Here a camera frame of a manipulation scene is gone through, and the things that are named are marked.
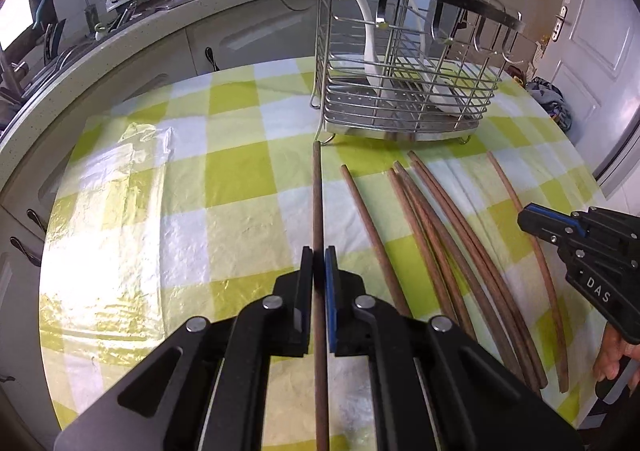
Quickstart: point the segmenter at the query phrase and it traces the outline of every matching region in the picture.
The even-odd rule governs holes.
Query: metal rivet
[[[207,320],[204,317],[192,317],[187,321],[187,330],[189,332],[201,332],[207,327]]]
[[[434,330],[437,330],[438,332],[448,332],[451,330],[453,323],[448,317],[438,316],[431,320],[431,326],[433,326]]]
[[[368,294],[363,294],[361,296],[356,297],[356,301],[355,301],[356,307],[358,308],[373,308],[373,305],[376,304],[376,300],[368,295]]]
[[[276,310],[282,306],[282,297],[280,296],[267,296],[262,300],[262,306],[267,310]]]

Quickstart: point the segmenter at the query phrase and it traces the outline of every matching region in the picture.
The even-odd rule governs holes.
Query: checkered tablecloth
[[[308,106],[313,59],[243,66],[132,98],[86,124],[60,185],[40,280],[47,382],[68,425],[188,317],[221,320],[270,293],[311,244]],[[555,334],[542,277],[516,210],[486,157],[493,151],[522,202],[563,212],[603,201],[573,146],[511,79],[468,144],[399,145],[338,136],[322,148],[324,230],[342,269],[390,301],[362,222],[340,176],[350,168],[415,317],[438,312],[414,238],[384,175],[410,148],[468,218],[506,276],[547,369],[545,400],[577,423],[593,402],[590,366],[604,321],[544,250],[560,297],[570,391],[561,395]],[[497,355],[468,293],[479,341]],[[264,445],[314,449],[313,362],[275,359]],[[373,449],[363,357],[331,358],[332,449]]]

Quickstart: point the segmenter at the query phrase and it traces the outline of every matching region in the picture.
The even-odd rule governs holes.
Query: wire basket
[[[318,0],[318,132],[468,138],[523,28],[498,0]]]

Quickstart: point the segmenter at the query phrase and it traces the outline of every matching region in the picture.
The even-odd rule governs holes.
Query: wooden stick
[[[458,324],[458,317],[456,316],[456,312],[451,303],[449,292],[447,291],[447,287],[444,284],[440,269],[438,268],[438,265],[433,258],[433,254],[431,254],[431,249],[429,248],[427,240],[424,237],[424,233],[422,231],[422,228],[420,227],[418,218],[416,218],[414,210],[411,208],[411,204],[404,194],[404,189],[402,189],[399,177],[398,175],[396,175],[396,173],[394,173],[394,170],[392,169],[388,170],[386,172],[386,175],[391,182],[391,187],[393,187],[396,196],[398,197],[402,212],[404,213],[404,218],[409,223],[411,231],[414,234],[415,243],[418,246],[420,257],[422,258],[425,267],[427,267],[427,272],[429,273],[429,277],[431,278],[431,282],[433,283],[433,290],[436,293],[436,298],[438,299],[438,303],[440,304],[440,309],[442,310],[442,313],[444,315],[450,318],[454,323]]]
[[[507,178],[507,175],[502,170],[502,167],[500,167],[498,161],[495,160],[494,154],[488,152],[487,157],[489,157],[491,164],[494,165],[494,168],[498,176],[500,177],[500,180],[502,180],[504,187],[507,189],[507,192],[511,197],[511,201],[513,202],[513,206],[516,208],[516,211],[522,211],[522,203],[520,201],[520,198],[518,198],[518,194],[511,185],[511,182]],[[538,240],[533,236],[529,236],[529,241],[533,248],[533,253],[536,255],[536,260],[540,268],[540,274],[542,274],[542,281],[545,284],[546,295],[549,297],[549,304],[551,305],[551,317],[554,320],[556,339],[558,340],[558,349],[560,353],[560,360],[556,362],[558,386],[560,388],[560,393],[566,393],[567,391],[569,391],[569,360],[566,354],[564,325],[562,323],[562,314],[560,313],[560,307],[558,304],[558,296],[556,294],[556,288],[554,287],[553,278],[551,278],[551,273],[549,272],[549,267],[546,264],[545,255],[542,253],[542,249],[540,248]]]
[[[459,235],[460,240],[462,241],[467,252],[469,253],[469,256],[471,257],[471,260],[474,262],[474,265],[478,269],[478,272],[480,273],[482,280],[484,281],[484,284],[489,291],[489,294],[491,294],[491,298],[494,300],[494,304],[496,309],[498,310],[498,314],[500,314],[500,318],[504,323],[507,334],[511,339],[511,344],[513,345],[513,349],[518,358],[518,362],[522,367],[525,382],[533,391],[538,391],[541,387],[541,383],[538,375],[535,372],[532,357],[525,342],[525,337],[521,330],[518,328],[518,324],[514,318],[514,313],[510,309],[505,297],[503,296],[498,286],[498,281],[502,280],[502,276],[497,277],[489,270],[485,259],[481,256],[481,251],[479,251],[475,244],[473,244],[468,233],[462,227],[462,222],[460,222],[458,217],[456,217],[452,208],[449,206],[446,199],[444,199],[444,196],[440,195],[440,193],[437,192],[437,189],[433,185],[433,181],[428,177],[427,173],[422,171],[422,168],[419,166],[419,164],[416,164],[414,168],[416,170],[417,176],[428,187],[433,197],[439,203],[440,207],[449,219],[449,222],[451,222],[452,227]]]
[[[373,252],[376,254],[376,258],[378,259],[380,267],[382,267],[382,274],[385,277],[386,286],[391,293],[391,299],[393,300],[396,309],[401,315],[405,317],[412,317],[411,309],[409,308],[409,304],[404,297],[402,287],[400,287],[400,282],[398,281],[396,271],[394,271],[394,268],[391,265],[391,261],[386,254],[385,245],[380,239],[380,235],[376,230],[376,226],[371,219],[369,211],[367,211],[367,206],[365,205],[362,196],[360,196],[360,192],[358,191],[356,182],[354,182],[347,166],[341,166],[340,170],[342,171],[342,176],[347,182],[347,185],[351,192],[351,196],[353,197],[353,201],[355,202],[356,208],[358,209],[358,212],[360,214],[360,218],[362,219],[362,223],[367,230],[369,240],[371,241],[371,244],[373,246]]]
[[[320,143],[313,144],[312,229],[314,249],[314,378],[316,398],[316,449],[329,451],[329,388],[326,361],[326,310],[324,307],[324,222]]]
[[[442,243],[445,245],[445,247],[449,251],[449,254],[451,254],[454,261],[460,268],[460,271],[464,275],[466,282],[469,285],[469,288],[474,295],[474,298],[476,298],[476,302],[478,302],[478,306],[480,308],[480,311],[482,312],[482,316],[484,317],[487,327],[489,328],[489,332],[491,332],[491,335],[494,338],[495,345],[498,348],[498,353],[502,358],[502,362],[504,363],[504,366],[508,368],[508,370],[510,370],[511,373],[516,375],[520,380],[523,380],[522,370],[520,369],[520,365],[516,360],[516,357],[513,353],[513,349],[509,344],[509,339],[507,339],[507,336],[505,335],[504,330],[502,329],[500,320],[498,319],[498,316],[495,314],[494,308],[491,306],[491,303],[489,303],[489,300],[485,296],[484,290],[482,289],[482,286],[480,285],[478,278],[476,277],[474,272],[471,270],[471,267],[469,266],[469,264],[466,262],[465,257],[463,256],[462,252],[460,252],[459,247],[457,246],[456,242],[453,240],[453,237],[447,230],[447,227],[444,226],[441,219],[437,216],[436,212],[431,207],[431,204],[424,197],[424,195],[422,194],[418,186],[409,176],[409,173],[405,171],[402,165],[399,162],[396,162],[394,164],[394,168],[396,169],[396,171],[398,172],[398,175],[402,179],[402,182],[404,183],[404,188],[409,191],[414,201],[420,204],[420,207],[427,214],[431,223],[436,228],[436,231],[438,232],[438,235],[442,240]]]
[[[449,264],[449,259],[447,259],[447,254],[444,251],[444,247],[442,246],[442,241],[438,236],[434,225],[431,223],[429,217],[426,212],[420,207],[420,204],[414,200],[413,195],[407,190],[404,189],[408,198],[414,208],[414,211],[418,215],[418,220],[422,225],[422,228],[425,232],[427,240],[431,244],[431,248],[436,256],[436,260],[440,266],[442,271],[442,277],[444,278],[445,285],[447,286],[447,290],[449,291],[449,297],[451,298],[451,302],[453,303],[453,310],[456,312],[456,316],[458,317],[458,321],[460,321],[460,325],[466,334],[471,337],[474,341],[478,341],[478,337],[476,336],[476,330],[474,329],[474,324],[471,322],[471,317],[469,316],[469,310],[466,309],[465,300],[460,293],[460,288],[458,287],[458,282],[456,281],[456,277],[453,275],[451,270],[451,265]]]
[[[431,193],[433,193],[434,196],[441,196],[441,198],[447,203],[450,211],[453,212],[453,214],[460,222],[460,225],[466,232],[472,244],[475,246],[482,260],[484,261],[484,264],[489,273],[494,278],[500,294],[502,294],[502,297],[504,298],[509,310],[511,311],[511,314],[513,315],[513,320],[516,323],[516,327],[523,337],[524,344],[527,348],[527,353],[529,354],[531,364],[538,379],[538,386],[540,387],[540,389],[543,389],[548,384],[548,379],[546,377],[545,368],[542,365],[542,360],[540,359],[540,354],[538,354],[538,349],[533,342],[533,338],[531,337],[531,333],[529,332],[529,327],[527,326],[527,323],[522,316],[522,312],[520,311],[520,308],[518,308],[518,305],[515,302],[515,299],[513,298],[513,295],[511,294],[511,290],[507,286],[507,283],[502,278],[502,274],[495,266],[494,260],[491,259],[484,245],[476,235],[475,231],[471,228],[469,223],[466,221],[466,218],[458,209],[458,206],[455,205],[449,194],[443,189],[443,187],[433,176],[433,174],[431,174],[428,167],[413,151],[409,152],[409,157],[415,163],[415,166],[417,166],[418,177],[421,177],[420,179],[423,180],[425,185],[429,187]]]

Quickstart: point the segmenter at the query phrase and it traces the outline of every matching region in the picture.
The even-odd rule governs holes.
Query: door handle
[[[27,259],[31,262],[32,265],[36,267],[42,266],[42,260],[39,257],[36,257],[33,254],[31,254],[29,251],[27,251],[27,249],[25,249],[24,245],[20,240],[18,240],[18,238],[16,238],[15,236],[12,236],[11,238],[9,238],[9,241],[16,249],[18,249],[21,253],[23,253],[27,257]]]
[[[560,9],[560,12],[558,14],[556,14],[556,25],[554,26],[554,31],[551,34],[551,40],[555,43],[556,41],[558,41],[558,38],[560,37],[560,33],[562,31],[562,27],[564,26],[564,24],[566,23],[566,13],[569,11],[569,9],[566,7],[566,5],[562,5],[562,8]]]
[[[37,212],[33,209],[27,209],[27,218],[30,219],[34,224],[36,224],[40,230],[47,234],[47,227],[42,223],[42,220],[38,216]]]

